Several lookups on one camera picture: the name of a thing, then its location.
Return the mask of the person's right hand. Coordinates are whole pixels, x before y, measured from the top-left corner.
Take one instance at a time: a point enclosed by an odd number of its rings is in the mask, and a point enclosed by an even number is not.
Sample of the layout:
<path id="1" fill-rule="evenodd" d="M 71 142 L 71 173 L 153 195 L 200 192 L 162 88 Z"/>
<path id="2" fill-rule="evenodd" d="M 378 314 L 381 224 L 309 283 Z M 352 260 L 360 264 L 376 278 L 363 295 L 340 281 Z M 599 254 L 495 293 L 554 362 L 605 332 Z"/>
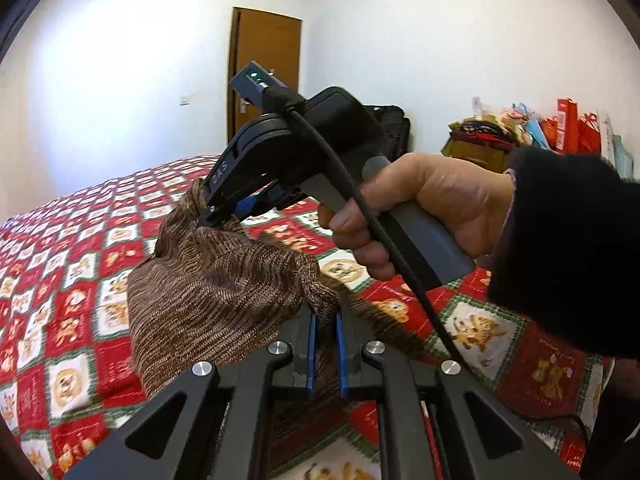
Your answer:
<path id="1" fill-rule="evenodd" d="M 483 268 L 492 266 L 514 197 L 514 180 L 465 160 L 409 153 L 363 183 L 361 194 L 379 214 L 415 202 L 437 218 L 457 244 Z M 340 211 L 320 205 L 318 221 L 333 234 L 334 244 L 349 249 L 371 278 L 389 281 L 396 275 L 390 255 L 372 240 L 358 205 L 349 200 Z"/>

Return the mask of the black sleeve right forearm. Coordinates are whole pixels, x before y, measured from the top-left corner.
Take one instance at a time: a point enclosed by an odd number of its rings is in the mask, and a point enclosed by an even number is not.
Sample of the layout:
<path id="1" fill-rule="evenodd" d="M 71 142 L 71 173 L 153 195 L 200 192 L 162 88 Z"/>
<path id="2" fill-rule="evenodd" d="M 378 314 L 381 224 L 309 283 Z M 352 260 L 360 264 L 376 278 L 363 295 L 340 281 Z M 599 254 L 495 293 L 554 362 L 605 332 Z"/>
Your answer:
<path id="1" fill-rule="evenodd" d="M 639 185 L 598 156 L 519 148 L 488 299 L 572 346 L 639 356 Z"/>

